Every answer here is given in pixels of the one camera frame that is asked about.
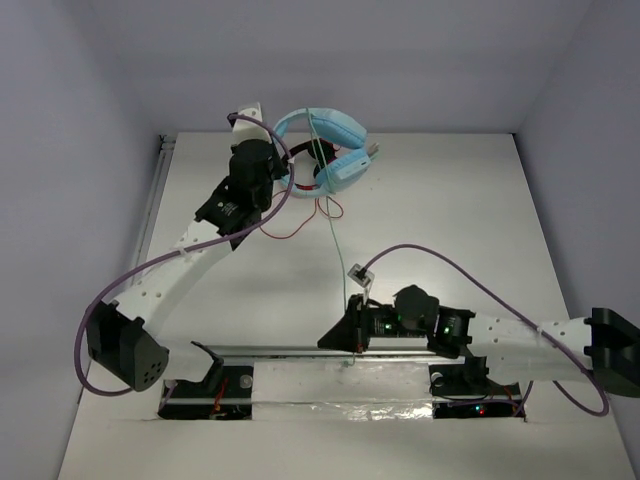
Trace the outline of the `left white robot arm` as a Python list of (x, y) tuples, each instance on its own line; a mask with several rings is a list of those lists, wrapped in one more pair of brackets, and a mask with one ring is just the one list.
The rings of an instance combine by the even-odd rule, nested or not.
[(106, 286), (82, 317), (75, 343), (127, 392), (147, 390), (168, 366), (169, 351), (156, 337), (184, 296), (282, 208), (272, 202), (273, 186), (293, 160), (281, 136), (237, 141), (231, 152), (228, 175), (172, 249)]

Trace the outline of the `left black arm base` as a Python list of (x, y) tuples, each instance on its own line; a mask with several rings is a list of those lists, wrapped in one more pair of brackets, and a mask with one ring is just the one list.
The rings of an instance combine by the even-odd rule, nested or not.
[(251, 420), (254, 366), (226, 364), (208, 346), (192, 341), (211, 365), (200, 381), (165, 382), (157, 415), (163, 420)]

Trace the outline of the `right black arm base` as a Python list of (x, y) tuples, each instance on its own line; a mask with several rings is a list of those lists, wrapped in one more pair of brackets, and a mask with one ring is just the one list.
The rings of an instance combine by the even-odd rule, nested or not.
[(525, 400), (531, 387), (491, 380), (483, 359), (434, 357), (427, 365), (436, 420), (527, 418)]

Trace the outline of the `light blue headphones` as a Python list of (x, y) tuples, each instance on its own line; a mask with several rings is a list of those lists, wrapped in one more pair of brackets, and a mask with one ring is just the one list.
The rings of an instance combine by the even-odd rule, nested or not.
[(291, 195), (297, 198), (319, 198), (342, 192), (356, 183), (369, 169), (377, 154), (377, 147), (366, 148), (368, 132), (364, 126), (351, 116), (332, 108), (305, 107), (294, 110), (281, 118), (274, 130), (283, 137), (289, 126), (304, 119), (311, 131), (325, 143), (347, 149), (340, 157), (329, 159), (324, 153), (318, 159), (319, 170), (315, 175), (315, 184), (299, 186), (294, 184)]

